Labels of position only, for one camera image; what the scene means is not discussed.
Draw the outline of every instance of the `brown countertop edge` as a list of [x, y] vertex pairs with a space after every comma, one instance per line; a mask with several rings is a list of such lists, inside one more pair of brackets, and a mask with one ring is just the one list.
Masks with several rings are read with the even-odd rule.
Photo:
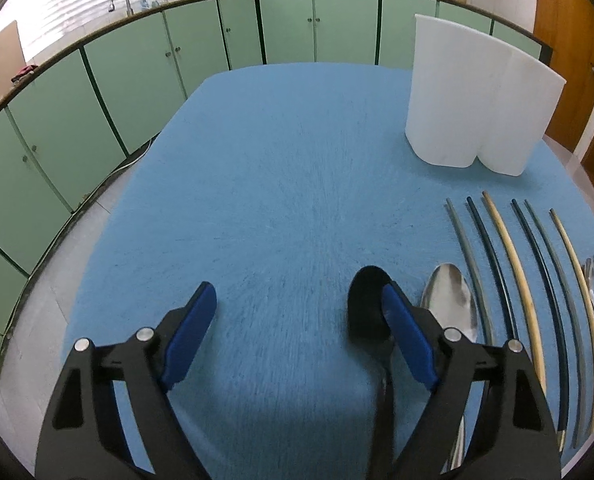
[[[137, 20], [146, 18], [147, 16], [150, 16], [151, 14], [156, 14], [158, 12], [162, 12], [163, 10], [173, 9], [175, 7], [180, 7], [180, 6], [183, 6], [186, 4], [190, 4], [193, 2], [201, 2], [201, 1], [203, 1], [203, 0], [176, 0], [174, 2], [165, 4], [163, 6], [155, 7], [154, 9], [149, 9], [149, 10], [145, 10], [143, 12], [139, 12], [138, 14], [134, 14], [133, 16], [130, 16], [130, 17], [127, 16], [126, 18], [123, 18], [121, 20], [117, 20], [116, 22], [110, 23], [109, 25], [106, 25], [104, 27], [99, 28], [98, 30], [96, 30], [94, 32], [91, 32], [87, 36], [80, 38], [79, 40], [75, 41], [74, 43], [72, 43], [71, 45], [69, 45], [65, 49], [61, 50], [54, 56], [50, 57], [44, 63], [42, 63], [33, 72], [33, 74], [26, 77], [17, 86], [13, 87], [8, 92], [8, 94], [3, 96], [0, 99], [0, 112], [2, 111], [2, 109], [4, 107], [6, 107], [13, 100], [13, 98], [17, 94], [19, 94], [24, 88], [26, 88], [26, 86], [29, 85], [29, 83], [32, 82], [37, 76], [39, 76], [41, 73], [45, 72], [45, 70], [48, 70], [50, 67], [52, 67], [54, 64], [56, 64], [58, 61], [61, 61], [63, 58], [65, 58], [69, 54], [72, 54], [76, 50], [80, 49], [85, 44], [90, 43], [93, 40], [96, 40], [100, 36], [104, 36], [104, 34], [107, 34], [110, 31], [115, 30], [116, 28], [123, 27], [124, 25], [127, 25], [128, 23], [136, 22]], [[522, 28], [519, 25], [516, 25], [515, 23], [509, 22], [508, 20], [506, 20], [504, 18], [500, 18], [499, 16], [496, 16], [496, 15], [492, 14], [491, 12], [488, 12], [487, 10], [479, 9], [478, 7], [474, 7], [469, 4], [462, 4], [461, 2], [458, 2], [456, 0], [437, 0], [437, 1], [446, 2], [451, 5], [463, 7], [464, 9], [468, 9], [468, 10], [472, 10], [473, 12], [477, 12], [478, 14], [486, 16], [487, 18], [491, 18], [492, 20], [495, 20], [496, 22], [502, 23], [503, 25], [506, 25], [507, 27], [510, 27], [510, 28], [516, 30], [517, 32], [520, 32], [524, 36], [531, 38], [533, 41], [536, 41], [537, 43], [541, 44], [542, 46], [546, 46], [546, 47], [550, 48], [549, 45], [547, 45], [546, 43], [541, 41], [539, 38], [537, 38], [535, 35], [533, 35], [533, 33], [529, 32], [528, 30], [525, 30], [525, 28]]]

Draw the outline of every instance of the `gray chopstick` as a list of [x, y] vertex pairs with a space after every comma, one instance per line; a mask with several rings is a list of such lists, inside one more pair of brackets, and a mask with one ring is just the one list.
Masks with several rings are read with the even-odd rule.
[[455, 210], [449, 198], [446, 199], [446, 205], [448, 206], [448, 213], [450, 214], [450, 219], [452, 220], [452, 224], [455, 227], [455, 232], [459, 238], [459, 245], [461, 245], [461, 250], [466, 260], [468, 270], [470, 271], [470, 276], [472, 277], [472, 283], [475, 289], [475, 297], [477, 298], [481, 322], [484, 328], [484, 339], [486, 340], [486, 344], [494, 346], [494, 331], [491, 323], [490, 307], [488, 306], [488, 300], [486, 298], [486, 293], [484, 292], [484, 286], [481, 282], [481, 274], [479, 273], [479, 268], [477, 267], [477, 261], [475, 260], [470, 241], [466, 236], [466, 232], [463, 229], [461, 220], [459, 220], [457, 211]]
[[564, 268], [561, 265], [561, 260], [555, 251], [555, 248], [550, 241], [550, 237], [548, 233], [544, 229], [541, 220], [535, 213], [534, 209], [530, 205], [528, 200], [524, 201], [526, 209], [532, 216], [532, 220], [535, 222], [537, 226], [537, 230], [541, 234], [541, 238], [543, 238], [544, 244], [546, 249], [548, 250], [548, 254], [552, 259], [552, 263], [555, 266], [555, 271], [557, 272], [557, 277], [559, 279], [559, 283], [561, 284], [561, 288], [564, 291], [564, 298], [566, 300], [566, 307], [568, 309], [568, 314], [570, 314], [570, 321], [573, 327], [573, 340], [574, 340], [574, 350], [576, 352], [576, 360], [577, 360], [577, 384], [578, 384], [578, 395], [577, 395], [577, 417], [574, 423], [574, 431], [573, 431], [573, 447], [576, 449], [581, 444], [581, 431], [580, 428], [582, 426], [582, 419], [586, 414], [586, 358], [584, 355], [584, 343], [582, 341], [581, 336], [581, 326], [579, 325], [579, 317], [577, 316], [576, 306], [574, 304], [574, 299], [572, 292], [570, 290], [570, 284], [568, 283], [568, 279], [566, 278], [566, 274], [564, 272]]

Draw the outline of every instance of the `gray tile floor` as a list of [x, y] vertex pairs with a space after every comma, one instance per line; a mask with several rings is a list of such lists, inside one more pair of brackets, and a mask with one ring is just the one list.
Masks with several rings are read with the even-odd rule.
[[[570, 152], [547, 139], [594, 212], [594, 189]], [[0, 377], [0, 434], [20, 462], [34, 471], [39, 431], [60, 370], [64, 332], [95, 243], [134, 166], [98, 197], [46, 264], [26, 300]]]

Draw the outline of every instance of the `table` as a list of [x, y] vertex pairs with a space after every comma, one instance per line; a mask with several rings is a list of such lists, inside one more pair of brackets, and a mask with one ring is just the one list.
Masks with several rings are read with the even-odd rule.
[[[555, 417], [554, 329], [512, 198], [528, 198], [546, 225], [574, 285], [591, 356], [581, 295], [548, 209], [558, 211], [583, 259], [594, 253], [594, 217], [564, 168], [543, 142], [517, 178], [478, 162], [466, 169], [426, 164], [404, 134], [410, 81], [410, 71], [327, 63], [256, 66], [209, 78], [144, 157], [98, 241], [65, 354], [81, 336], [111, 344], [157, 325], [202, 280], [216, 287], [215, 320], [186, 380], [169, 395], [215, 480], [363, 478], [378, 367], [347, 341], [347, 288], [360, 267], [374, 264], [418, 301], [439, 263], [453, 262], [466, 272], [446, 197], [477, 254], [501, 339], [502, 311], [466, 197], [480, 206], [527, 345], [518, 291], [482, 190], [506, 221], [536, 303]], [[574, 454], [576, 361], [570, 319], [555, 285], [570, 356], [565, 463]], [[393, 374], [399, 450], [428, 394], [397, 351]], [[587, 391], [590, 398], [590, 376]], [[148, 468], [127, 416], [128, 398], [125, 392], [119, 397], [135, 460]], [[471, 397], [468, 437], [478, 407]], [[588, 405], [585, 420], [589, 413]]]

